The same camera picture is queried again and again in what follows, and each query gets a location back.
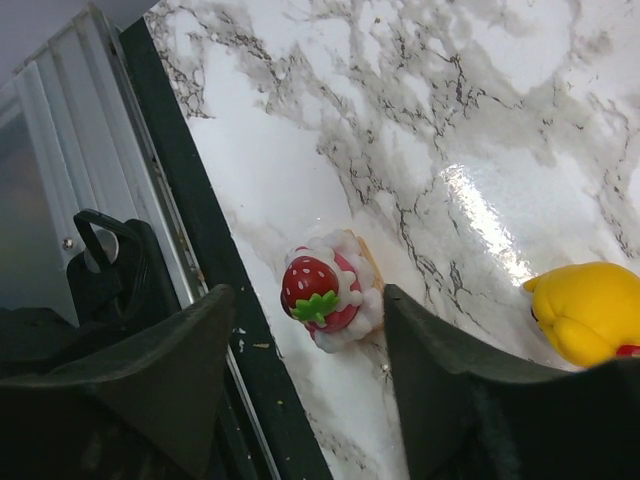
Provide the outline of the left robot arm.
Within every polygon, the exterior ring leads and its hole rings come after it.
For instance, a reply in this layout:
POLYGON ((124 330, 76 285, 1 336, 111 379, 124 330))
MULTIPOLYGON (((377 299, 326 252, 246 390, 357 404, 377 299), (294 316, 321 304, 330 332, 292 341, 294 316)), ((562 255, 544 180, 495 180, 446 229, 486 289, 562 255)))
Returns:
POLYGON ((79 326, 50 308, 1 310, 1 376, 43 374, 144 331, 180 310, 152 227, 85 209, 86 248, 66 275, 79 326))

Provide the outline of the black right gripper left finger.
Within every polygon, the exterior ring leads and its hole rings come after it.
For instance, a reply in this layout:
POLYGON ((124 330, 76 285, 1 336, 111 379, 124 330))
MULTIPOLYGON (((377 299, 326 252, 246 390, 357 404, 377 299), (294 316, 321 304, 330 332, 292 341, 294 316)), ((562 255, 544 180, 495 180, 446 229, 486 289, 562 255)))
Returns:
POLYGON ((85 358, 2 379, 2 478, 203 478, 233 318, 218 285, 85 358))

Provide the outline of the pink bear toy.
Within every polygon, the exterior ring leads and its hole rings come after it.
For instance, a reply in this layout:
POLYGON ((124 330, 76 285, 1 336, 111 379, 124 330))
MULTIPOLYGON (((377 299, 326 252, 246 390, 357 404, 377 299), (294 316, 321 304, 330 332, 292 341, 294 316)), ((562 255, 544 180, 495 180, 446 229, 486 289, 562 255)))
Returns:
POLYGON ((319 349, 336 353, 382 327, 383 290, 364 240, 335 230, 288 252, 280 301, 319 349))

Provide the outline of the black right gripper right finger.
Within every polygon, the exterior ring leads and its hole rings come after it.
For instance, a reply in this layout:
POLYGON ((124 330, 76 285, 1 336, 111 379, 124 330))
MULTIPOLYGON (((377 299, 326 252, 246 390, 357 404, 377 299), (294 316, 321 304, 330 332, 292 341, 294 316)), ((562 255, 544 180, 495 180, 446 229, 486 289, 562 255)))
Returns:
POLYGON ((639 362, 577 373, 499 350, 384 290, 384 327, 413 479, 635 479, 639 362))

